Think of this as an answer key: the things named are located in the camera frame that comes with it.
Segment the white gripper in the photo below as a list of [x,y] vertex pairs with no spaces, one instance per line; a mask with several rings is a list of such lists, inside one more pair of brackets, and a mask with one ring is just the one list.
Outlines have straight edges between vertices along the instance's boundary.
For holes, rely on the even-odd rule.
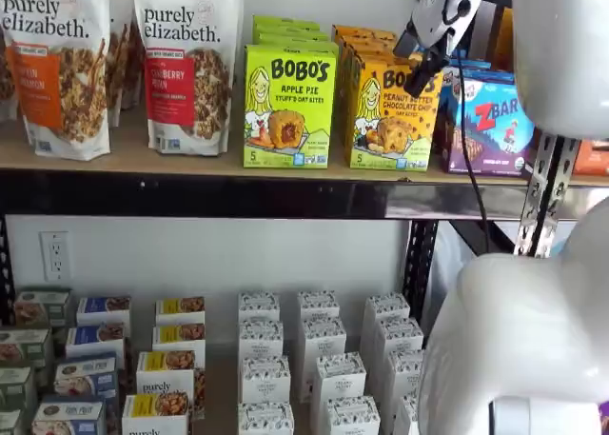
[[454,49],[474,19],[482,0],[419,0],[411,14],[414,28],[405,28],[393,49],[409,58],[420,45],[422,61],[409,80],[409,94],[419,97],[425,86],[449,64]]

